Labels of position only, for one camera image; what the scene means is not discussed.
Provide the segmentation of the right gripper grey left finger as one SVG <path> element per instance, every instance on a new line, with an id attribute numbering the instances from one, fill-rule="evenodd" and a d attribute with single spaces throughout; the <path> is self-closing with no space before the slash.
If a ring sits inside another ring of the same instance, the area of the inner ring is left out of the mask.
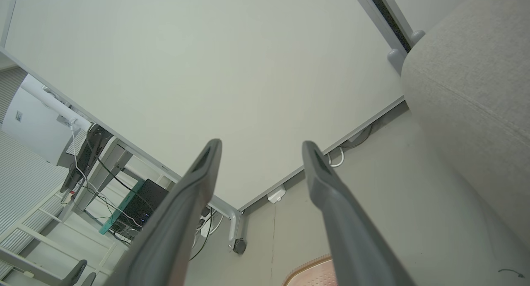
<path id="1" fill-rule="evenodd" d="M 106 286 L 182 286 L 203 208 L 219 172 L 222 142 L 211 139 L 120 259 Z"/>

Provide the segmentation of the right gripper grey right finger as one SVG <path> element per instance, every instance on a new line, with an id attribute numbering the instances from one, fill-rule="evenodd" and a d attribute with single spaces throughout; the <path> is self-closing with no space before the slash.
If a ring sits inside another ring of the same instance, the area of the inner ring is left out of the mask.
<path id="1" fill-rule="evenodd" d="M 339 286 L 414 286 L 415 281 L 312 141 L 302 144 L 313 204 L 321 211 Z"/>

